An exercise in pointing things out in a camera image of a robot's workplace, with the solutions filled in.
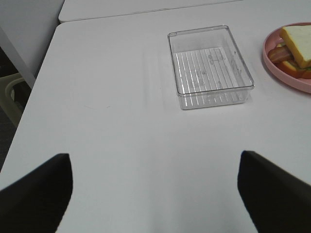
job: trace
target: sandwich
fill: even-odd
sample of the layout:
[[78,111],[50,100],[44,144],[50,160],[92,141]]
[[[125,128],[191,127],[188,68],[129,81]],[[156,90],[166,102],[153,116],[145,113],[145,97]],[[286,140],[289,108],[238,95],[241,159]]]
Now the sandwich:
[[284,42],[268,53],[271,62],[294,78],[311,79],[311,25],[283,27],[280,37]]

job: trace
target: white tabletop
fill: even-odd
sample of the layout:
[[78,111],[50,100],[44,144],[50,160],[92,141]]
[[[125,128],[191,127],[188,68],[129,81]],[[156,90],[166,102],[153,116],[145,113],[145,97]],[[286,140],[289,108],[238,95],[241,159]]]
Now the white tabletop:
[[[58,232],[255,233],[237,189],[254,150],[311,183],[311,95],[270,75],[262,44],[310,1],[226,4],[61,24],[0,174],[4,188],[69,152]],[[255,81],[244,104],[183,111],[167,34],[226,24]]]
[[65,0],[59,21],[63,23],[230,1],[238,0]]

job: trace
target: clear plastic container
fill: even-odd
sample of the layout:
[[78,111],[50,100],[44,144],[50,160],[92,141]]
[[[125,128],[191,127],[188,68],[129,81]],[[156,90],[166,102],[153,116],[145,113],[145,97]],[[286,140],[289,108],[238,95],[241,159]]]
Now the clear plastic container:
[[168,34],[182,109],[244,103],[254,81],[228,26]]

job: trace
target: white wall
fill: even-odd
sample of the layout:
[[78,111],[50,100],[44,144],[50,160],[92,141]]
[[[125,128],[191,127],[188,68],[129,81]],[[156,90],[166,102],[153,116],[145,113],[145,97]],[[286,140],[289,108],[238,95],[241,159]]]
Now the white wall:
[[0,46],[30,87],[50,44],[64,0],[0,0]]

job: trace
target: floor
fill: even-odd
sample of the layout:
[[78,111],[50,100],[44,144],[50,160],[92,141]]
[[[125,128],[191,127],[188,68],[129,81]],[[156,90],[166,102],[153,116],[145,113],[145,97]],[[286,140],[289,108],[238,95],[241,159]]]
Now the floor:
[[9,151],[16,128],[0,108],[0,171]]

